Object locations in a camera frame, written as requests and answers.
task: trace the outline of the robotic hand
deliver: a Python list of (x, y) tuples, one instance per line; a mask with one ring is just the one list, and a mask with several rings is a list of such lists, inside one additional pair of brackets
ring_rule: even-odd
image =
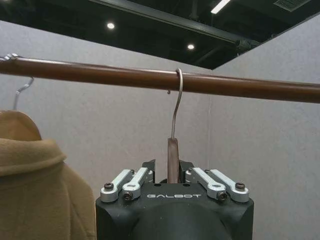
[(179, 162), (179, 182), (155, 183), (155, 160), (123, 170), (96, 200), (98, 240), (252, 240), (254, 202), (243, 183)]

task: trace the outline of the metal hanger hook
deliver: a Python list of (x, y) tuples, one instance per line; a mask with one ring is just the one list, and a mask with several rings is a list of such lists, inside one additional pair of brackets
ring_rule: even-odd
[(15, 91), (15, 97), (14, 97), (14, 103), (13, 103), (13, 110), (17, 110), (18, 99), (19, 99), (20, 93), (22, 93), (24, 90), (26, 90), (27, 88), (29, 88), (29, 87), (32, 85), (32, 83), (34, 82), (34, 80), (35, 80), (35, 79), (34, 79), (34, 77), (32, 76), (28, 83), (26, 83), (24, 86), (20, 87), (18, 90)]
[(177, 68), (176, 72), (177, 72), (177, 74), (179, 74), (180, 85), (179, 85), (179, 95), (178, 95), (178, 99), (176, 101), (176, 105), (175, 105), (175, 109), (174, 109), (173, 117), (172, 117), (172, 129), (171, 129), (171, 138), (172, 139), (175, 138), (176, 117), (177, 117), (177, 112), (178, 112), (179, 104), (180, 104), (181, 97), (182, 97), (182, 92), (183, 92), (183, 89), (184, 89), (184, 76), (183, 76), (183, 73), (182, 73), (180, 68)]

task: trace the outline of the air vent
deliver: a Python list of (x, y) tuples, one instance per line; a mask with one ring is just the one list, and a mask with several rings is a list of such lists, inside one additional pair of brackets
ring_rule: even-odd
[(274, 5), (277, 5), (278, 7), (289, 12), (293, 12), (294, 10), (300, 8), (302, 5), (305, 5), (310, 1), (311, 0), (278, 0), (274, 3)]

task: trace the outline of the recessed light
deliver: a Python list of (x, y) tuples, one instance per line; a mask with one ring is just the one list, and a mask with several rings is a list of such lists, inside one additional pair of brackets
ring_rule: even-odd
[(108, 22), (106, 24), (106, 26), (107, 26), (108, 29), (114, 29), (115, 28), (115, 25), (112, 22)]
[(188, 49), (189, 49), (189, 50), (193, 50), (193, 49), (195, 49), (195, 45), (193, 45), (193, 44), (189, 44), (189, 45), (188, 45)]
[(223, 9), (225, 7), (225, 5), (227, 5), (231, 0), (221, 0), (221, 2), (219, 2), (217, 4), (217, 6), (214, 7), (214, 9), (211, 10), (211, 13), (213, 14), (217, 14), (221, 9)]

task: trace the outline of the gray wall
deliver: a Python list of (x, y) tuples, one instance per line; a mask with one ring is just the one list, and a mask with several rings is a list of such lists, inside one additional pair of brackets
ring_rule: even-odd
[[(320, 16), (214, 70), (320, 83)], [(244, 181), (254, 239), (320, 239), (320, 105), (211, 96), (209, 165)]]
[[(0, 56), (83, 62), (119, 67), (211, 73), (210, 70), (0, 21)], [(15, 90), (29, 79), (0, 76), (0, 109), (10, 109)], [(157, 159), (157, 179), (165, 177), (167, 138), (177, 93), (87, 83), (35, 79), (18, 110), (37, 124), (43, 138), (55, 139), (96, 196), (122, 169), (138, 169)], [(184, 93), (176, 137), (181, 159), (205, 168), (209, 96)]]

